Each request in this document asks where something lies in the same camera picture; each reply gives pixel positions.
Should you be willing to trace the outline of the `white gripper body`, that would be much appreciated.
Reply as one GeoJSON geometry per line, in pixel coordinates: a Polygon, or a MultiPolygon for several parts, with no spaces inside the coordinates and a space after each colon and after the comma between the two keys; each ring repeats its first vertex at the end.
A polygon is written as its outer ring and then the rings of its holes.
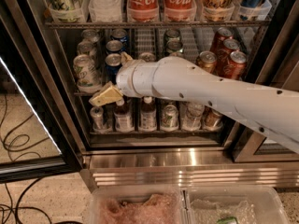
{"type": "Polygon", "coordinates": [[[143,74],[139,71],[143,60],[128,61],[118,72],[116,77],[117,87],[127,97],[143,97],[140,90],[144,81],[143,74]]]}

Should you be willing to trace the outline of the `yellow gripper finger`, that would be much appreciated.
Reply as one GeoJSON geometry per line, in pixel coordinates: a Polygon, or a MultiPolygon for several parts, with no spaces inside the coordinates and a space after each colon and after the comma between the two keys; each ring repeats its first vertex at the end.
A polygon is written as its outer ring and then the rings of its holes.
{"type": "Polygon", "coordinates": [[[109,81],[100,91],[95,93],[89,100],[93,106],[103,106],[115,103],[122,98],[122,93],[116,85],[109,81]]]}
{"type": "Polygon", "coordinates": [[[125,51],[121,53],[121,65],[124,67],[130,66],[133,62],[133,58],[125,51]]]}

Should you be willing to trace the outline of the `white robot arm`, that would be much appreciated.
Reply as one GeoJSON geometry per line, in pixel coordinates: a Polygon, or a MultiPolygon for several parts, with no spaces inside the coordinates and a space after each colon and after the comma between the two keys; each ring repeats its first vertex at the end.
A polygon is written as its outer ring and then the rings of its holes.
{"type": "Polygon", "coordinates": [[[95,106],[122,96],[196,102],[206,105],[282,146],[299,153],[299,93],[217,77],[183,58],[154,63],[121,55],[116,83],[90,99],[95,106]]]}

